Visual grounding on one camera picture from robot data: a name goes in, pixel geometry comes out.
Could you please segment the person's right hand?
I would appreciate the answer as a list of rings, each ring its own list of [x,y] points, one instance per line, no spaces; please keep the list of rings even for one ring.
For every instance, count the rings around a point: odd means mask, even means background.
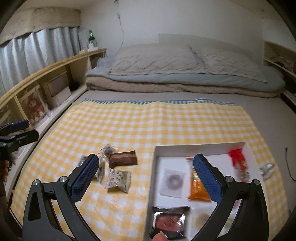
[[[159,232],[153,237],[152,241],[168,241],[168,238],[163,232]]]

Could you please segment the person's left hand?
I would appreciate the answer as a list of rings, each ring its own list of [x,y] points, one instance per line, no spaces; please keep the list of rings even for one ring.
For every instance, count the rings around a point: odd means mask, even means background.
[[[7,181],[8,174],[9,174],[8,166],[9,166],[9,161],[1,161],[1,166],[0,166],[1,197],[6,196],[6,192],[4,189],[4,182]]]

